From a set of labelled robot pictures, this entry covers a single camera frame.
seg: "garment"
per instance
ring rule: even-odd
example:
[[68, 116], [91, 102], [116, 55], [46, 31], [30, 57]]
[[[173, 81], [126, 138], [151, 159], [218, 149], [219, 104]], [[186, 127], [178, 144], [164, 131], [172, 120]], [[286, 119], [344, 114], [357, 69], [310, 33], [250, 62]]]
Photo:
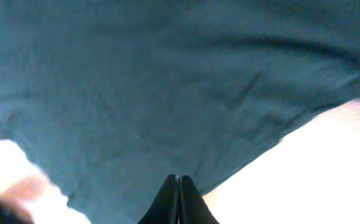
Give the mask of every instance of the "garment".
[[136, 223], [169, 174], [206, 194], [357, 97], [360, 1], [0, 1], [0, 139], [92, 223]]

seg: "dark blue fabric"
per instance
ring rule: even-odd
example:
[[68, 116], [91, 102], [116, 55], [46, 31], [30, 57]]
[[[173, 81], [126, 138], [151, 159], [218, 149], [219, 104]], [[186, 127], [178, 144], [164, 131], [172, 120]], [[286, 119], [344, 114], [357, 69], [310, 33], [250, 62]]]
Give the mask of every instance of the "dark blue fabric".
[[357, 97], [360, 1], [0, 1], [0, 139], [93, 223], [136, 223], [169, 174], [207, 193]]

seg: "cloth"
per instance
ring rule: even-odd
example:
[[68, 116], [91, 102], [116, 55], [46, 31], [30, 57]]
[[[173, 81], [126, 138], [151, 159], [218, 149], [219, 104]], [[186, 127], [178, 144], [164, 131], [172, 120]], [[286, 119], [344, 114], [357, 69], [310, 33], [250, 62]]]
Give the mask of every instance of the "cloth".
[[92, 223], [206, 194], [360, 98], [360, 1], [0, 1], [0, 139]]

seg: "fabric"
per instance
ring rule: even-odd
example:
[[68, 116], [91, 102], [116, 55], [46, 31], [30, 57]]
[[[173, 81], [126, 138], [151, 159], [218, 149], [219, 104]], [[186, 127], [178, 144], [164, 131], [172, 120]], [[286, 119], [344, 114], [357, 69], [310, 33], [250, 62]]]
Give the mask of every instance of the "fabric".
[[0, 1], [0, 139], [92, 223], [208, 193], [360, 97], [360, 1]]

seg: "skin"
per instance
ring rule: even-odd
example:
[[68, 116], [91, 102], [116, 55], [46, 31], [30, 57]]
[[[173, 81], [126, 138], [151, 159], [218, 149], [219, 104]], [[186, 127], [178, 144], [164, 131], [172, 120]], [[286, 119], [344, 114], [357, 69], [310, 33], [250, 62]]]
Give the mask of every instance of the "skin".
[[[357, 128], [360, 132], [360, 100], [346, 103], [343, 106], [318, 116], [315, 120], [322, 122], [322, 124], [320, 124], [322, 128], [325, 128], [324, 125], [326, 123], [336, 121], [339, 124], [345, 124], [347, 127]], [[291, 138], [291, 135], [292, 134], [290, 134], [289, 137], [285, 137], [283, 142], [295, 141]], [[276, 152], [279, 151], [279, 149], [274, 148], [271, 151]], [[249, 178], [248, 169], [251, 168], [251, 166], [246, 166], [238, 171], [238, 173], [226, 180], [222, 185], [204, 196], [204, 200], [212, 214], [221, 224], [234, 224], [237, 223], [237, 221], [234, 220], [239, 221], [243, 219], [244, 214], [237, 209], [240, 206], [236, 202], [248, 200], [247, 198], [243, 198], [242, 192], [243, 189], [247, 189], [249, 186], [248, 183], [245, 182], [245, 179]], [[37, 170], [38, 172], [23, 175], [18, 178], [17, 181], [1, 186], [1, 189], [5, 190], [0, 191], [0, 200], [13, 208], [24, 220], [34, 220], [35, 211], [37, 209], [44, 209], [44, 205], [46, 204], [45, 196], [48, 192], [51, 192], [51, 189], [57, 188], [56, 185], [51, 183], [45, 173], [40, 169]]]

